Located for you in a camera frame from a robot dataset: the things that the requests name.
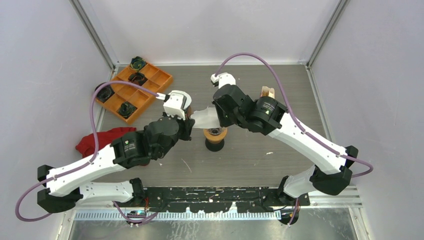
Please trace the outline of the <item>light wooden ring holder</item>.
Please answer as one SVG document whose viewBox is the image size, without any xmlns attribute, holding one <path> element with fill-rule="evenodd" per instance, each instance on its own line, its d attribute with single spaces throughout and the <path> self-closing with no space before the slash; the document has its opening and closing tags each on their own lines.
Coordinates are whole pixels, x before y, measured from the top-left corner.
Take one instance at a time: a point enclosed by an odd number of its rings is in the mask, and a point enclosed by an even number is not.
<svg viewBox="0 0 424 240">
<path fill-rule="evenodd" d="M 228 133 L 226 127 L 203 129 L 206 140 L 211 144 L 218 144 L 223 141 Z"/>
</svg>

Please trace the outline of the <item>white paper coffee filter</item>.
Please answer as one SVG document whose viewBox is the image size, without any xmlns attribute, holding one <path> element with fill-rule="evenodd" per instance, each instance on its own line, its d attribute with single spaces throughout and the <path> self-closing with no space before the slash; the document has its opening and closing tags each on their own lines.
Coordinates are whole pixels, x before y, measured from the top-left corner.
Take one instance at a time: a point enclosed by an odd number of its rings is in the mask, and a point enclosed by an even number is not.
<svg viewBox="0 0 424 240">
<path fill-rule="evenodd" d="M 185 97 L 185 101 L 184 101 L 184 104 L 182 106 L 182 109 L 187 110 L 192 103 L 191 96 L 187 92 L 182 91 L 182 90 L 172 90 L 171 92 L 175 93 L 175 94 L 183 95 Z"/>
</svg>

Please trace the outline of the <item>red and black carafe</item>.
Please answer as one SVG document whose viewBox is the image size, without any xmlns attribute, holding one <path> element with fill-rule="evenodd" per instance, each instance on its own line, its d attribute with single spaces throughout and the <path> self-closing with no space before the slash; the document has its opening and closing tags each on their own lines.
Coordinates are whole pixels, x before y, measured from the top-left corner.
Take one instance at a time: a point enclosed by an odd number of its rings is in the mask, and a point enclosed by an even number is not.
<svg viewBox="0 0 424 240">
<path fill-rule="evenodd" d="M 209 140 L 205 140 L 206 148 L 211 152 L 218 152 L 223 149 L 225 146 L 225 140 L 221 140 L 220 142 L 210 142 Z"/>
</svg>

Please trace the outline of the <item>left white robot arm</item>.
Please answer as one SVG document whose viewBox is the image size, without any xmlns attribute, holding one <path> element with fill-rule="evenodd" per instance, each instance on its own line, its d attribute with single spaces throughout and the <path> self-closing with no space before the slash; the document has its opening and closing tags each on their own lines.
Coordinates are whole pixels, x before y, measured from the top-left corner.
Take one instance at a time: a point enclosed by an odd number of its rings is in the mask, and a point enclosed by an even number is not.
<svg viewBox="0 0 424 240">
<path fill-rule="evenodd" d="M 142 206 L 147 194 L 139 178 L 118 183 L 95 180 L 162 159 L 179 140 L 191 140 L 194 125 L 195 120 L 191 118 L 163 116 L 72 164 L 58 168 L 40 166 L 37 176 L 44 188 L 37 192 L 37 204 L 50 214 L 90 202 L 116 202 L 119 207 Z"/>
</svg>

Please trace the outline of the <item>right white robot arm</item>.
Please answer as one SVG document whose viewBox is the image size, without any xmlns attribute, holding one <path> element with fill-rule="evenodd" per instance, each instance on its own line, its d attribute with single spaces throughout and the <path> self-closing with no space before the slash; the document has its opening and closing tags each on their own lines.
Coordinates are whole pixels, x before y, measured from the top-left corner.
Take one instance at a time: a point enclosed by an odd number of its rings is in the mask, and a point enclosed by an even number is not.
<svg viewBox="0 0 424 240">
<path fill-rule="evenodd" d="M 263 86 L 260 97 L 253 100 L 238 86 L 225 84 L 214 93 L 212 103 L 222 127 L 236 125 L 252 133 L 261 133 L 287 144 L 313 162 L 309 169 L 281 180 L 277 189 L 281 204 L 291 205 L 301 195 L 313 191 L 336 196 L 350 184 L 351 162 L 343 156 L 350 150 L 354 153 L 358 150 L 352 146 L 333 145 L 335 152 L 331 152 L 320 144 L 330 146 L 330 141 L 320 135 L 313 140 L 308 135 L 313 130 L 298 127 L 287 107 L 275 99 L 273 88 Z"/>
</svg>

